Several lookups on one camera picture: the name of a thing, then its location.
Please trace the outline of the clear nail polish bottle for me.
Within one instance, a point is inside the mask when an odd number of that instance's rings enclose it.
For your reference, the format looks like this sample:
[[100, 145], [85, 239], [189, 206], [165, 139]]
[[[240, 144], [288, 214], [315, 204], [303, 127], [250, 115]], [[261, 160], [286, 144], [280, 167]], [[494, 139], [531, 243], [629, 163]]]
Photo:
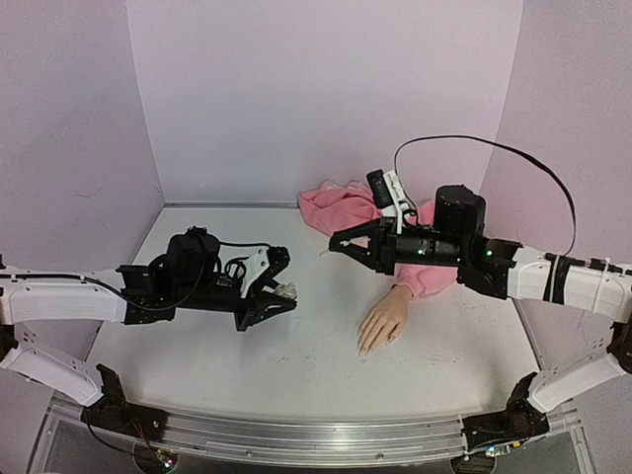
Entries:
[[296, 300], [297, 289], [294, 282], [280, 283], [274, 290], [274, 294], [286, 299]]

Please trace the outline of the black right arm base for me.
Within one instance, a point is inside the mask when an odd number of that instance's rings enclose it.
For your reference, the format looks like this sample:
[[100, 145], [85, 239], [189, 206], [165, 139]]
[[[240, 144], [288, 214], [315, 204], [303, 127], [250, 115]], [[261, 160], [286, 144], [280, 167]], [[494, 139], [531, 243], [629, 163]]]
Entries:
[[535, 376], [536, 373], [531, 372], [515, 385], [504, 410], [462, 420], [461, 433], [465, 436], [468, 453], [524, 442], [549, 432], [547, 415], [527, 401], [529, 386]]

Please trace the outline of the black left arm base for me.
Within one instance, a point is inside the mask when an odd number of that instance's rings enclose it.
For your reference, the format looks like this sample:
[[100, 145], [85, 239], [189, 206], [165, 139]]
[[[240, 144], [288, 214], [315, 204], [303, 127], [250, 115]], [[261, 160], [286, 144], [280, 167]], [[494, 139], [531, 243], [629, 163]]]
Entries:
[[101, 397], [82, 410], [81, 421], [91, 428], [136, 436], [145, 441], [161, 441], [166, 429], [167, 412], [129, 402], [119, 376], [112, 369], [97, 364], [102, 378]]

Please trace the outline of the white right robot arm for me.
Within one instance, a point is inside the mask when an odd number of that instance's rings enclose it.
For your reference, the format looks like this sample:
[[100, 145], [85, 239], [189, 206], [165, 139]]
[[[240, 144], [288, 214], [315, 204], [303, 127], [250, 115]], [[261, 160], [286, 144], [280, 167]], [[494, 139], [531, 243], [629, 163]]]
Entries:
[[484, 234], [486, 203], [464, 186], [437, 190], [431, 224], [403, 225], [381, 217], [337, 231], [329, 248], [380, 273], [396, 265], [452, 268], [462, 286], [547, 315], [594, 317], [606, 337], [588, 333], [582, 349], [532, 376], [527, 403], [552, 411], [631, 370], [631, 268], [609, 259], [578, 259]]

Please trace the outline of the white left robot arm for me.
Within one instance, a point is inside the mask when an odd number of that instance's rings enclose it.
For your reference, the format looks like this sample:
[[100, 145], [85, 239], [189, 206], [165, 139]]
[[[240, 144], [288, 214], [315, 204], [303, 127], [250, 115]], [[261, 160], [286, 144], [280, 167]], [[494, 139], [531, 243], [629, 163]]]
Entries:
[[200, 227], [171, 237], [147, 265], [88, 273], [1, 268], [1, 365], [94, 410], [115, 432], [133, 411], [118, 375], [41, 344], [32, 323], [97, 321], [125, 326], [171, 321], [180, 309], [229, 313], [237, 331], [297, 306], [293, 285], [277, 282], [290, 263], [282, 246], [252, 243], [252, 254], [222, 262], [224, 242]]

